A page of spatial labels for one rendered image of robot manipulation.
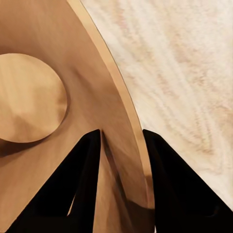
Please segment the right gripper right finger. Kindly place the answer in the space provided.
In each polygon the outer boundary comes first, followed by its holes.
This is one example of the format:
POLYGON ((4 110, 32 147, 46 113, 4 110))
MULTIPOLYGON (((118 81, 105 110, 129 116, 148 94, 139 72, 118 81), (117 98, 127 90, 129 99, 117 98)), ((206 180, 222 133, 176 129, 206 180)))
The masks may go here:
POLYGON ((233 233, 233 211, 155 132, 143 129, 155 195, 156 233, 233 233))

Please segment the trash can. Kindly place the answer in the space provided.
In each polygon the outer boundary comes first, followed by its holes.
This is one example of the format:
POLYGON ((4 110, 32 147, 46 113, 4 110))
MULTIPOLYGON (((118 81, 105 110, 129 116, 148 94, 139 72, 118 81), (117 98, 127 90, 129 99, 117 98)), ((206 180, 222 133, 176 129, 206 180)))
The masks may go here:
POLYGON ((156 233, 144 132, 82 1, 0 0, 0 233, 97 129, 93 233, 156 233))

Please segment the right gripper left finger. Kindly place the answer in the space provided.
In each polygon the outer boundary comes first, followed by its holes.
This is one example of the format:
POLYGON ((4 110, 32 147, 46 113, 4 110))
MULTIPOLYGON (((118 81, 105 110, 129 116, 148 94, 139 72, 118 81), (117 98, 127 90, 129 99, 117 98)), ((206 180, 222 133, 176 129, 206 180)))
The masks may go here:
POLYGON ((100 149, 86 133, 5 233, 93 233, 100 149))

